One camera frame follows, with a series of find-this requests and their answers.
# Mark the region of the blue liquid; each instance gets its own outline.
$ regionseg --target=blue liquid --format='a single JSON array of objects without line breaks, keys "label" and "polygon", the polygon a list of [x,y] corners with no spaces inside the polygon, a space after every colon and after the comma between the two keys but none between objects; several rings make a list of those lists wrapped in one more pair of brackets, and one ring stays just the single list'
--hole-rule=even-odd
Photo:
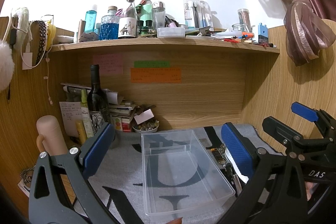
[{"label": "blue liquid", "polygon": [[86,33],[93,32],[95,25],[96,25],[96,16],[97,16],[96,11],[90,10],[86,12],[86,15],[85,15],[86,24],[85,24],[84,32]]},{"label": "blue liquid", "polygon": [[103,23],[100,25],[99,40],[118,39],[118,32],[118,23]]}]

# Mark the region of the glass bottle with blue liquid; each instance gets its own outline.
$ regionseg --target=glass bottle with blue liquid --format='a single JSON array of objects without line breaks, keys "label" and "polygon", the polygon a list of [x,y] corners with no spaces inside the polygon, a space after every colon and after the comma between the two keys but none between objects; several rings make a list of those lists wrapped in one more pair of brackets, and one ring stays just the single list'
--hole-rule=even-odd
[{"label": "glass bottle with blue liquid", "polygon": [[101,18],[99,40],[118,39],[119,17],[116,6],[110,6],[108,14]]},{"label": "glass bottle with blue liquid", "polygon": [[97,5],[92,5],[91,10],[86,12],[85,15],[85,29],[84,32],[86,33],[90,33],[93,32],[95,29],[95,25],[96,25],[96,17],[97,17]]}]

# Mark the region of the small clear plastic box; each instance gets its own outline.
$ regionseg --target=small clear plastic box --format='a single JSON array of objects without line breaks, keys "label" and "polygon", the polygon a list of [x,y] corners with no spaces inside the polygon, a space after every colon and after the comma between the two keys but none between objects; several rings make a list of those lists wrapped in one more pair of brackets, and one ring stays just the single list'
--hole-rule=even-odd
[{"label": "small clear plastic box", "polygon": [[199,215],[235,194],[193,130],[142,134],[142,173],[151,221]]},{"label": "small clear plastic box", "polygon": [[185,29],[183,27],[165,27],[157,29],[157,37],[158,38],[168,38],[168,37],[185,37]]}]

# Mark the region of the white fluffy ball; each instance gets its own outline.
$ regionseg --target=white fluffy ball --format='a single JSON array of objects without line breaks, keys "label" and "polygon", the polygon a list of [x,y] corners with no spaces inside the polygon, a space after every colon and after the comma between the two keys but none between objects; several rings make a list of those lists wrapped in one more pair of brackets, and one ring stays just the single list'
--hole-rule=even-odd
[{"label": "white fluffy ball", "polygon": [[13,77],[14,62],[11,54],[9,45],[0,40],[0,92],[9,86]]}]

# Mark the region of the blue gripper pad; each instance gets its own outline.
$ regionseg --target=blue gripper pad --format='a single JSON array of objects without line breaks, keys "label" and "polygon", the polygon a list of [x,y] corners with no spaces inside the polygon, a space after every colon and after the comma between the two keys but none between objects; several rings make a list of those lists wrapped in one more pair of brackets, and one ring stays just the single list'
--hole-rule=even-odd
[{"label": "blue gripper pad", "polygon": [[238,132],[238,130],[233,126],[232,123],[223,124],[221,129],[221,137],[226,147],[229,149],[230,154],[234,159],[239,171],[242,173],[242,175],[247,176],[250,179],[254,174],[254,162],[252,156],[245,149],[244,145],[240,141],[240,138],[245,137],[243,137]]},{"label": "blue gripper pad", "polygon": [[85,179],[88,179],[97,172],[114,137],[114,126],[110,123],[104,123],[95,136],[88,138],[82,145],[79,162],[84,167],[83,177]]},{"label": "blue gripper pad", "polygon": [[305,105],[302,105],[299,102],[294,102],[291,106],[291,110],[293,113],[301,116],[309,122],[317,122],[317,120],[319,119],[315,110]]}]

